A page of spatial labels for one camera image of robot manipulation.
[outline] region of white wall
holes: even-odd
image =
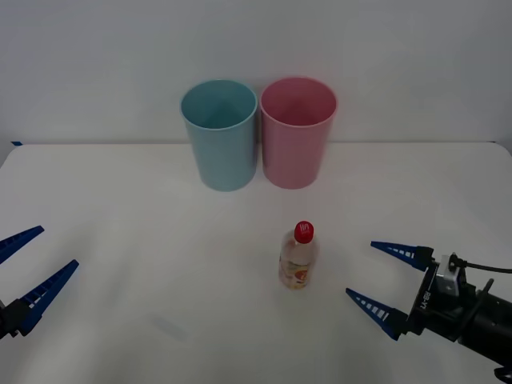
[[[4,0],[0,134],[186,138],[183,92],[287,74],[341,99],[334,140],[512,137],[510,0]]]
[[[0,166],[6,160],[7,155],[14,149],[10,142],[0,142]]]

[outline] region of plastic bottle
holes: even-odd
[[[279,279],[291,290],[307,286],[318,254],[314,228],[310,222],[300,222],[282,240],[279,259]]]

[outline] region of table surface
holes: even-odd
[[[21,146],[0,169],[0,238],[46,232],[0,267],[4,302],[80,267],[26,338],[0,342],[2,384],[493,382],[496,364],[425,331],[394,342],[346,296],[408,312],[422,273],[381,240],[512,267],[512,158],[492,143],[332,144],[316,183],[261,167],[229,193],[190,147]],[[311,284],[278,280],[280,241],[316,229]],[[512,278],[468,270],[512,300]]]

